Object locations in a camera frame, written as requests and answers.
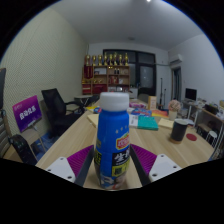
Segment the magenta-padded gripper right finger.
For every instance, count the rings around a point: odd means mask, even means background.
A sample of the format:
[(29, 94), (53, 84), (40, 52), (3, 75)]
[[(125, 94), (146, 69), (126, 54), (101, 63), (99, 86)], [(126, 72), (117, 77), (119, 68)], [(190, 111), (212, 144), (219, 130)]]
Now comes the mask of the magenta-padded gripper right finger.
[(181, 167), (165, 154), (155, 155), (134, 144), (130, 145), (130, 155), (143, 186), (181, 170)]

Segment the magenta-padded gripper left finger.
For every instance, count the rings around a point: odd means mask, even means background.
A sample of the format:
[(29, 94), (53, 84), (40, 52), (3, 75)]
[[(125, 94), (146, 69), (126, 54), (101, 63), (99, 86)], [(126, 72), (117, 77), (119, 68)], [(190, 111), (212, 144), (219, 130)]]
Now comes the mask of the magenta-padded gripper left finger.
[(46, 171), (75, 183), (78, 186), (83, 186), (93, 155), (94, 146), (90, 145), (68, 158), (59, 157), (48, 168), (46, 168)]

